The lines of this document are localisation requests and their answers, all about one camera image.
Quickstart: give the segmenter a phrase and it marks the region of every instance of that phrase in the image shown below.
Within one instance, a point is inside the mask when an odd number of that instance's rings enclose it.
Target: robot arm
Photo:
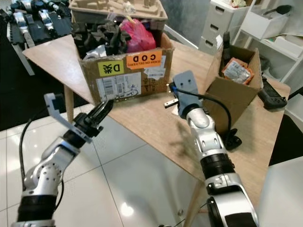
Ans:
[[[195,137],[195,146],[208,194],[207,207],[212,227],[257,227],[258,218],[234,171],[220,135],[215,131],[213,119],[206,115],[197,97],[178,89],[198,93],[191,71],[178,74],[169,85],[178,98],[178,113],[185,118]]]
[[[48,10],[42,9],[42,10],[38,11],[38,14],[39,14],[39,17],[42,20],[44,26],[50,33],[50,35],[55,38],[55,36],[57,34],[53,27],[53,22],[52,22],[51,18],[49,17]]]
[[[58,15],[63,15],[62,10],[60,9],[59,6],[57,6],[55,3],[53,3],[51,0],[42,0],[44,2],[44,4],[46,4],[50,9],[53,9],[54,11],[56,11],[56,13]]]
[[[46,94],[50,115],[70,129],[57,138],[42,154],[41,161],[25,175],[18,220],[12,227],[54,227],[52,220],[58,195],[58,185],[68,165],[103,129],[99,124],[113,107],[113,101],[101,103],[89,114],[80,113],[70,125],[56,110],[54,94]]]

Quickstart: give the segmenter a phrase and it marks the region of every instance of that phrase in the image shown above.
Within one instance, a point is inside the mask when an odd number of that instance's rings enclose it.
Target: floor tile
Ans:
[[[77,116],[79,113],[80,113],[80,108],[78,108],[78,107],[75,108],[74,109],[74,117]],[[67,114],[66,113],[62,113],[61,116],[64,117],[67,120]],[[47,125],[47,124],[50,124],[50,123],[53,123],[53,122],[56,122],[56,120],[51,116],[40,118],[38,120],[33,121],[29,125],[27,130],[35,129],[35,128],[38,128],[38,127],[41,127],[43,125]],[[21,133],[22,130],[24,129],[25,125],[26,125],[26,123],[18,125],[16,127],[10,128],[10,129],[7,129],[7,136],[13,136],[13,135]]]
[[[196,180],[149,145],[103,168],[124,227],[174,226],[185,217]]]
[[[65,184],[54,219],[59,227],[122,227],[101,167]]]
[[[10,227],[11,224],[13,224],[14,222],[17,221],[17,217],[18,217],[18,208],[19,208],[19,204],[12,206],[10,208],[7,209],[8,211],[8,224]]]
[[[33,130],[25,134],[23,144],[23,156],[25,171],[36,165],[41,158],[43,151],[58,137],[66,132],[66,128],[58,122],[54,122]],[[7,187],[8,206],[20,202],[21,196],[21,175],[18,145],[20,134],[7,137]],[[80,154],[67,168],[64,180],[68,181],[87,171],[100,166],[96,150],[93,144],[85,144]]]
[[[87,113],[89,111],[91,111],[95,106],[93,104],[86,104],[83,106],[80,106],[81,112],[83,113]]]
[[[303,157],[268,168],[258,217],[260,226],[303,226]]]
[[[6,139],[0,140],[0,210],[7,208],[6,202]]]
[[[0,211],[0,226],[8,227],[7,210]]]
[[[3,139],[6,137],[6,130],[0,131],[0,139]]]
[[[100,125],[104,129],[93,142],[102,164],[146,144],[110,117],[106,117]]]

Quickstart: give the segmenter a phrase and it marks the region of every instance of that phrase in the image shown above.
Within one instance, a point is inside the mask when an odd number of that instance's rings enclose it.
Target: white cabinet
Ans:
[[[230,31],[231,40],[236,36],[248,7],[233,8],[222,0],[211,0],[205,21],[199,50],[214,54],[216,37]]]

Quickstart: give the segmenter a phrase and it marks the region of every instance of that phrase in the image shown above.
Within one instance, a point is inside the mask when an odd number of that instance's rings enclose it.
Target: pink plastic bag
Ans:
[[[133,53],[155,49],[156,42],[151,32],[147,31],[139,20],[133,19],[132,21],[125,19],[120,25],[121,31],[126,31],[132,38],[127,41],[127,52]]]

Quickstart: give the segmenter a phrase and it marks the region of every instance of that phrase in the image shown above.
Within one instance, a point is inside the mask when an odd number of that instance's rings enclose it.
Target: open cardboard box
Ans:
[[[206,95],[213,97],[226,105],[231,112],[232,125],[242,115],[254,97],[262,88],[262,77],[259,51],[230,46],[231,56],[238,58],[249,64],[254,73],[253,79],[248,85],[238,84],[232,80],[221,77],[224,63],[222,60],[223,46],[215,54],[211,67],[207,73],[205,81]],[[204,106],[210,112],[216,123],[216,130],[219,134],[227,131],[227,115],[225,111],[216,103],[205,100]]]
[[[166,92],[174,47],[166,34],[158,48],[78,61],[95,103]]]
[[[116,21],[122,22],[126,15],[144,20],[151,30],[163,30],[167,14],[160,0],[130,0],[135,13],[124,11],[124,0],[73,0],[70,4],[73,17],[77,22],[101,23],[108,14],[114,13]]]

